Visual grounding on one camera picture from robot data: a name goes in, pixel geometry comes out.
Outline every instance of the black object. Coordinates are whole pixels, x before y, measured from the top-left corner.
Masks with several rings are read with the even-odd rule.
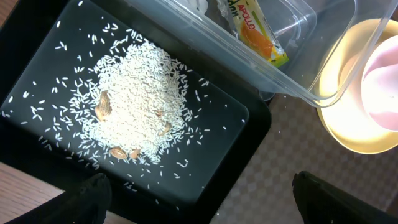
[[[293,195],[304,224],[397,224],[376,209],[308,172],[295,174]]]
[[[109,179],[96,174],[78,187],[62,193],[7,224],[102,224],[111,205]]]

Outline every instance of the snack package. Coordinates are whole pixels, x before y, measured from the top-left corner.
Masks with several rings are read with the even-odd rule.
[[[289,61],[256,0],[228,0],[239,39],[275,67]]]

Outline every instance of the transparent container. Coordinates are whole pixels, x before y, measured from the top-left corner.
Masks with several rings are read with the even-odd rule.
[[[312,106],[332,105],[364,66],[398,0],[258,0],[289,62],[275,68],[198,10],[178,0],[127,0],[198,52],[238,74],[259,91],[297,96]],[[362,21],[379,19],[373,32],[355,37],[362,44],[345,80],[320,91],[324,68],[346,33]]]

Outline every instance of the yellow bowl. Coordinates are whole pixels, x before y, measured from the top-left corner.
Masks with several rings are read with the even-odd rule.
[[[320,77],[319,91],[322,94],[336,92],[345,81],[352,65],[358,59],[358,48],[368,40],[380,23],[380,19],[363,21],[353,26],[341,39],[338,47],[327,56]],[[398,35],[398,22],[389,21],[373,50],[386,39]],[[379,127],[366,114],[361,99],[361,78],[363,68],[358,72],[345,93],[334,105],[317,108],[326,130],[345,148],[362,154],[376,154],[398,145],[398,133]]]

